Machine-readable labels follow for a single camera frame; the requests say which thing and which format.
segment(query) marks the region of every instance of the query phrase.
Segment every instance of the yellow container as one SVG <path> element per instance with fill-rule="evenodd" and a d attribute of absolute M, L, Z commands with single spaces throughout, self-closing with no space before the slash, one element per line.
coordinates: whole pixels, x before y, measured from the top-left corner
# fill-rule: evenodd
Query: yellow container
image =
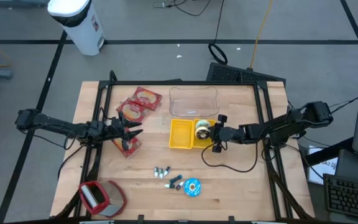
<path fill-rule="evenodd" d="M 201 119 L 172 119 L 169 135 L 169 147 L 176 149 L 205 148 L 212 144 L 210 138 L 201 140 L 195 137 L 195 125 Z M 207 119 L 213 126 L 216 121 Z"/>
<path fill-rule="evenodd" d="M 172 119 L 169 135 L 169 147 L 177 149 L 191 149 L 193 147 L 194 134 L 192 132 L 194 122 L 185 119 Z"/>
<path fill-rule="evenodd" d="M 212 144 L 212 139 L 208 138 L 208 139 L 198 139 L 197 137 L 195 137 L 196 135 L 196 123 L 201 120 L 201 119 L 194 119 L 194 124 L 193 124 L 193 147 L 197 147 L 197 148 L 202 148 L 204 149 L 205 147 L 209 146 L 210 144 Z M 208 120 L 206 119 L 206 121 L 208 121 L 211 126 L 214 126 L 216 121 L 215 120 Z"/>

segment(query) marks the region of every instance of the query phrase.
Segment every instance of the black metal frame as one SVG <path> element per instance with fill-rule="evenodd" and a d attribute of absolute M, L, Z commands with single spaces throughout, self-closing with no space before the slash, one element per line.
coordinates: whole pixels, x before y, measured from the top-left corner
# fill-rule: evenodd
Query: black metal frame
<path fill-rule="evenodd" d="M 102 97 L 102 93 L 103 90 L 105 88 L 107 88 L 107 94 L 106 94 L 106 99 L 105 99 L 105 104 L 104 104 L 104 109 L 105 112 L 108 113 L 108 109 L 109 109 L 109 102 L 111 99 L 111 92 L 112 92 L 112 86 L 114 85 L 244 85 L 244 86 L 253 86 L 254 88 L 254 95 L 255 95 L 255 102 L 256 102 L 256 107 L 257 107 L 257 113 L 258 113 L 258 118 L 259 118 L 259 122 L 263 123 L 264 122 L 264 117 L 263 117 L 263 111 L 262 111 L 262 105 L 261 105 L 261 100 L 260 100 L 260 95 L 259 95 L 259 88 L 261 87 L 261 89 L 263 89 L 263 93 L 264 93 L 264 98 L 265 98 L 265 104 L 266 104 L 266 108 L 267 108 L 267 114 L 268 114 L 268 119 L 271 120 L 273 119 L 273 113 L 272 113 L 272 107 L 270 104 L 270 98 L 269 98 L 269 92 L 267 89 L 267 82 L 266 81 L 262 81 L 262 82 L 244 82 L 243 80 L 239 80 L 238 82 L 233 81 L 233 82 L 205 82 L 205 81 L 117 81 L 116 76 L 114 75 L 114 73 L 110 73 L 110 80 L 108 81 L 99 81 L 99 85 L 98 85 L 98 93 L 96 95 L 96 102 L 95 102 L 95 106 L 94 106 L 94 111 L 93 111 L 93 119 L 98 119 L 99 118 L 99 108 L 100 108 L 100 104 L 101 104 L 101 97 Z M 267 145 L 265 144 L 265 140 L 263 139 L 264 142 L 264 149 L 265 149 L 265 156 L 266 156 L 266 160 L 271 160 L 270 157 L 270 151 L 267 149 Z M 102 144 L 98 145 L 96 148 L 96 156 L 95 158 L 95 162 L 94 162 L 94 167 L 96 169 L 96 172 L 99 169 L 99 162 L 100 162 L 100 157 L 101 157 L 101 151 L 102 151 Z M 90 164 L 90 159 L 91 159 L 91 151 L 92 148 L 87 148 L 86 149 L 86 153 L 85 153 L 85 158 L 84 158 L 84 163 L 83 163 L 83 170 L 81 173 L 81 182 L 85 182 L 85 181 L 90 181 L 90 179 L 86 179 L 86 174 L 88 172 L 89 169 L 89 164 Z M 285 180 L 285 173 L 284 173 L 284 168 L 283 168 L 283 163 L 282 163 L 282 158 L 281 158 L 281 153 L 280 150 L 276 150 L 275 153 L 277 154 L 276 156 L 276 163 L 277 163 L 277 167 L 278 167 L 278 173 L 280 174 L 281 179 L 283 180 L 283 182 L 286 184 L 286 180 Z M 273 179 L 270 176 L 270 173 L 268 172 L 268 176 L 269 176 L 269 184 L 270 184 L 270 191 L 272 194 L 272 203 L 273 203 L 273 209 L 274 209 L 274 214 L 275 214 L 275 219 L 279 220 L 281 219 L 281 211 L 280 211 L 280 206 L 278 203 L 278 196 L 277 196 L 277 190 L 276 190 L 276 185 L 275 182 L 273 181 Z M 292 219 L 293 218 L 293 214 L 292 214 L 292 209 L 291 206 L 288 202 L 288 200 L 286 198 L 284 198 L 284 203 L 285 203 L 285 211 L 286 211 L 286 215 L 287 218 Z M 74 216 L 78 217 L 80 216 L 80 208 L 81 208 L 81 202 L 78 202 L 78 204 L 75 207 L 75 212 L 74 212 Z M 116 222 L 130 222 L 131 220 L 116 220 Z"/>

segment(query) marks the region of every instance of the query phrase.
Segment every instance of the blue tape roll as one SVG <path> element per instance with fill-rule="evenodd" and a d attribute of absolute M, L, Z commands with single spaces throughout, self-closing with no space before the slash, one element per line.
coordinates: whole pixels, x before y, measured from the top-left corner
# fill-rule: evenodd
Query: blue tape roll
<path fill-rule="evenodd" d="M 190 197 L 197 197 L 201 193 L 201 182 L 196 178 L 186 180 L 183 187 L 185 193 Z"/>

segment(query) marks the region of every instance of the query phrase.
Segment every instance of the black cable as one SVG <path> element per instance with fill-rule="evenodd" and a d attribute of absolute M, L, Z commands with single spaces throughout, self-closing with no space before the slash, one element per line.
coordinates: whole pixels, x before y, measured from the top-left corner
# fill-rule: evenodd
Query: black cable
<path fill-rule="evenodd" d="M 290 102 L 290 100 L 287 100 L 288 101 L 288 103 L 291 105 L 291 108 L 292 109 L 295 109 L 295 107 L 292 105 L 292 103 Z"/>
<path fill-rule="evenodd" d="M 358 97 L 354 98 L 353 100 L 349 100 L 347 103 L 345 103 L 345 104 L 342 105 L 342 106 L 338 106 L 335 110 L 333 110 L 333 111 L 331 112 L 331 114 L 333 114 L 333 113 L 339 111 L 340 109 L 342 109 L 342 108 L 345 107 L 346 105 L 348 105 L 348 104 L 350 104 L 350 103 L 353 103 L 355 100 L 358 100 Z"/>
<path fill-rule="evenodd" d="M 54 145 L 56 145 L 56 146 L 58 146 L 58 147 L 64 148 L 62 145 L 59 145 L 59 144 L 57 144 L 57 143 L 55 143 L 55 142 L 53 142 L 53 141 L 51 141 L 51 140 L 49 140 L 49 139 L 47 139 L 47 138 L 44 138 L 44 137 L 42 137 L 42 136 L 39 136 L 39 135 L 36 135 L 36 134 L 35 134 L 34 137 L 43 139 L 43 140 L 49 142 L 50 144 L 54 144 Z"/>
<path fill-rule="evenodd" d="M 299 139 L 301 139 L 301 138 L 305 138 L 305 139 L 307 139 L 307 140 L 309 140 L 309 141 L 311 141 L 311 142 L 314 142 L 314 143 L 317 143 L 317 144 L 320 144 L 320 145 L 323 145 L 323 146 L 328 146 L 328 147 L 330 146 L 329 144 L 324 144 L 324 143 L 321 143 L 321 142 L 312 140 L 312 139 L 310 139 L 310 138 L 307 138 L 306 136 L 302 136 L 302 137 L 300 137 Z"/>
<path fill-rule="evenodd" d="M 60 177 L 60 171 L 62 171 L 63 166 L 65 165 L 65 163 L 71 158 L 73 157 L 78 151 L 80 151 L 84 146 L 79 147 L 77 150 L 75 150 L 71 155 L 69 155 L 60 165 L 59 167 L 59 171 L 57 172 L 57 180 L 59 180 Z"/>
<path fill-rule="evenodd" d="M 98 116 L 100 115 L 100 112 L 102 112 L 102 115 L 103 115 L 104 118 L 112 120 L 112 118 L 108 118 L 107 115 L 104 113 L 103 107 L 100 107 Z"/>
<path fill-rule="evenodd" d="M 352 101 L 352 100 L 345 100 L 345 101 L 343 101 L 343 102 L 336 103 L 336 104 L 331 105 L 331 106 L 329 106 L 329 107 L 331 108 L 331 107 L 333 107 L 333 106 L 341 105 L 341 104 L 343 104 L 343 103 L 347 103 L 347 102 L 350 102 L 350 101 Z"/>
<path fill-rule="evenodd" d="M 289 144 L 286 144 L 285 146 L 288 146 L 288 147 L 290 147 L 290 148 L 292 148 L 292 149 L 297 150 L 297 151 L 300 153 L 300 155 L 301 155 L 302 161 L 305 162 L 305 164 L 306 164 L 308 167 L 310 167 L 310 168 L 313 170 L 313 172 L 314 172 L 318 177 L 321 178 L 321 180 L 324 180 L 324 177 L 321 176 L 321 175 L 313 168 L 313 166 L 310 165 L 310 163 L 307 161 L 305 155 L 303 155 L 303 153 L 302 153 L 299 149 L 297 149 L 297 148 L 295 148 L 295 147 L 293 147 L 293 146 L 290 146 Z M 340 189 L 339 187 L 337 187 L 337 186 L 331 184 L 330 182 L 326 182 L 326 183 L 327 183 L 328 185 L 334 187 L 336 190 L 342 192 L 344 195 L 346 195 L 346 196 L 348 196 L 348 197 L 351 197 L 351 198 L 353 198 L 354 200 L 358 201 L 358 199 L 357 199 L 354 195 L 351 195 L 351 194 L 349 194 L 349 193 L 343 191 L 343 190 Z"/>
<path fill-rule="evenodd" d="M 214 39 L 214 42 L 212 44 L 208 44 L 208 50 L 209 52 L 211 53 L 211 55 L 214 57 L 215 61 L 217 61 L 217 63 L 221 64 L 221 65 L 227 65 L 227 63 L 229 62 L 227 60 L 227 56 L 226 54 L 223 52 L 223 50 L 218 47 L 215 43 L 216 43 L 216 40 L 218 38 L 218 32 L 219 32 L 219 25 L 221 23 L 221 17 L 222 17 L 222 9 L 223 9 L 223 3 L 224 3 L 224 0 L 222 0 L 222 4 L 221 4 L 221 10 L 219 12 L 219 19 L 218 19 L 218 26 L 216 27 L 216 33 L 215 33 L 215 39 Z M 223 60 L 221 60 L 216 54 L 215 52 L 212 50 L 212 48 L 215 48 L 219 54 L 223 57 Z"/>
<path fill-rule="evenodd" d="M 172 6 L 175 6 L 177 9 L 179 9 L 181 12 L 184 12 L 190 16 L 200 16 L 204 11 L 205 9 L 208 7 L 208 5 L 211 3 L 211 0 L 208 0 L 208 3 L 205 5 L 204 9 L 199 13 L 199 14 L 192 14 L 190 12 L 186 12 L 184 11 L 183 9 L 179 8 L 178 6 L 180 6 L 181 4 L 185 3 L 187 0 L 184 0 L 183 2 L 177 4 L 177 0 L 173 0 L 173 5 Z"/>
<path fill-rule="evenodd" d="M 40 128 L 42 128 L 42 127 L 48 127 L 48 126 L 66 127 L 66 128 L 68 128 L 68 129 L 71 129 L 71 134 L 68 134 L 68 135 L 66 136 L 66 138 L 65 138 L 65 140 L 64 140 L 64 142 L 63 142 L 63 145 L 59 145 L 59 144 L 57 144 L 57 143 L 55 143 L 55 142 L 53 142 L 53 141 L 51 141 L 51 140 L 49 140 L 49 139 L 47 139 L 47 138 L 45 138 L 45 137 L 42 137 L 42 136 L 39 136 L 39 135 L 36 135 L 36 134 L 34 135 L 34 137 L 43 139 L 43 140 L 45 140 L 45 141 L 47 141 L 47 142 L 49 142 L 49 143 L 51 143 L 51 144 L 54 144 L 54 145 L 56 145 L 56 146 L 58 146 L 58 147 L 62 147 L 64 150 L 69 150 L 69 149 L 73 146 L 73 144 L 74 144 L 74 142 L 75 142 L 75 138 L 76 138 L 76 132 L 75 132 L 75 130 L 74 130 L 73 128 L 71 128 L 71 127 L 69 127 L 69 126 L 65 126 L 65 125 L 63 125 L 63 124 L 43 124 L 43 125 L 40 125 L 40 126 L 37 126 L 37 127 L 34 127 L 34 128 L 30 128 L 29 130 L 36 130 L 36 129 L 40 129 Z M 68 147 L 66 147 L 67 141 L 68 141 L 68 139 L 69 139 L 71 136 L 73 136 L 73 141 L 71 142 L 71 144 L 70 144 Z"/>
<path fill-rule="evenodd" d="M 270 127 L 269 126 L 266 126 L 264 127 L 264 129 L 259 133 L 258 135 L 258 138 L 256 139 L 256 143 L 255 143 L 255 162 L 254 162 L 254 165 L 252 165 L 251 168 L 247 169 L 247 170 L 238 170 L 238 169 L 235 169 L 233 167 L 230 167 L 230 166 L 227 166 L 227 165 L 224 165 L 224 164 L 219 164 L 219 165 L 211 165 L 211 164 L 208 164 L 205 159 L 204 159 L 204 152 L 211 146 L 215 145 L 216 143 L 212 143 L 210 144 L 209 146 L 207 146 L 203 152 L 201 153 L 201 159 L 203 160 L 203 162 L 205 163 L 205 165 L 209 166 L 209 167 L 226 167 L 226 168 L 229 168 L 230 170 L 234 170 L 236 172 L 240 172 L 240 173 L 246 173 L 246 172 L 250 172 L 251 170 L 253 170 L 256 166 L 256 163 L 258 161 L 258 142 L 259 142 L 259 139 L 262 137 L 262 133 L 268 128 Z"/>
<path fill-rule="evenodd" d="M 302 147 L 303 149 L 325 149 L 325 147 L 305 147 L 305 146 L 302 146 L 301 144 L 298 143 L 298 145 L 300 147 Z"/>
<path fill-rule="evenodd" d="M 265 149 L 262 149 L 262 153 L 261 153 L 261 158 L 266 161 L 266 162 L 272 162 L 274 158 L 276 158 L 276 153 L 274 154 L 274 156 L 272 158 L 270 158 L 269 161 L 266 160 L 266 158 L 264 157 L 264 153 L 265 153 Z"/>
<path fill-rule="evenodd" d="M 164 9 L 164 8 L 166 8 L 166 7 L 180 6 L 181 4 L 185 3 L 186 1 L 183 1 L 183 2 L 181 2 L 181 3 L 179 3 L 179 4 L 171 4 L 171 3 L 173 3 L 173 0 L 172 0 L 172 1 L 165 1 L 165 2 L 163 2 L 163 1 L 155 2 L 155 3 L 153 3 L 153 8 L 155 8 L 155 9 Z M 162 7 L 155 7 L 155 5 L 156 5 L 157 3 L 161 3 L 161 4 L 162 4 Z"/>

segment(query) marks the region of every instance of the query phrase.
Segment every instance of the clear plastic container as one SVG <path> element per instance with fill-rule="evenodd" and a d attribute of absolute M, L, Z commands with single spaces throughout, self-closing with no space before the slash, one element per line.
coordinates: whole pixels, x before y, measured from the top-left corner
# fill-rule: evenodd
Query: clear plastic container
<path fill-rule="evenodd" d="M 206 117 L 219 113 L 218 91 L 214 87 L 177 88 L 169 91 L 169 112 L 179 117 Z"/>

